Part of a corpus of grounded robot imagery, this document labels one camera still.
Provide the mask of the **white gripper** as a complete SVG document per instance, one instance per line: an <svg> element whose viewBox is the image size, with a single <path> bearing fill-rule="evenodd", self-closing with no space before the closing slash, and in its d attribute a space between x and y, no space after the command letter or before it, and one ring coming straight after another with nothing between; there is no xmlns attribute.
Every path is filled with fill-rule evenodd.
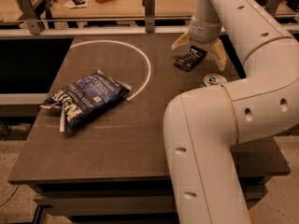
<svg viewBox="0 0 299 224"><path fill-rule="evenodd" d="M213 42L209 48L209 53L216 61L219 70L223 71L226 67L227 60L223 43L219 38L217 38L220 32L221 23L219 21L207 22L193 15L188 32L181 35L171 45L171 50L189 44L192 40L199 44L208 44Z"/></svg>

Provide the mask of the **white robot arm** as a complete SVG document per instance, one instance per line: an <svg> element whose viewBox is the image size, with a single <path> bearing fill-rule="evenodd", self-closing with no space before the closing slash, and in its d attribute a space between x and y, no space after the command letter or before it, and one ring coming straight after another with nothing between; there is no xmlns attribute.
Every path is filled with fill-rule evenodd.
<svg viewBox="0 0 299 224"><path fill-rule="evenodd" d="M251 224L231 147L299 121L299 42L254 0L199 0L195 41L220 21L246 76L183 92L164 113L180 224Z"/></svg>

